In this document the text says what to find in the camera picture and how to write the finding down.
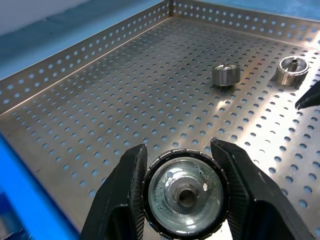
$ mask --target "metal pulley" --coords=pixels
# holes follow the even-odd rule
[[[165,152],[142,183],[150,225],[169,239],[204,239],[226,218],[227,178],[209,156],[189,149]]]
[[[298,87],[305,80],[309,64],[299,56],[287,56],[277,65],[274,79],[283,86]]]

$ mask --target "metal cylindrical part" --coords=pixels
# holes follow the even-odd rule
[[[240,66],[236,64],[219,64],[212,68],[212,84],[231,86],[240,82]]]
[[[279,61],[274,79],[283,86],[298,87],[308,74],[309,64],[299,56],[287,56]]]

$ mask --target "perforated metal tray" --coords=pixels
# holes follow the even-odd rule
[[[209,153],[217,137],[244,148],[319,237],[320,107],[294,107],[320,80],[319,29],[165,1],[0,81],[0,131],[79,231],[126,149],[147,144],[150,164],[177,147]],[[299,89],[271,80],[289,55],[311,65]],[[241,65],[240,83],[211,86],[221,62]]]

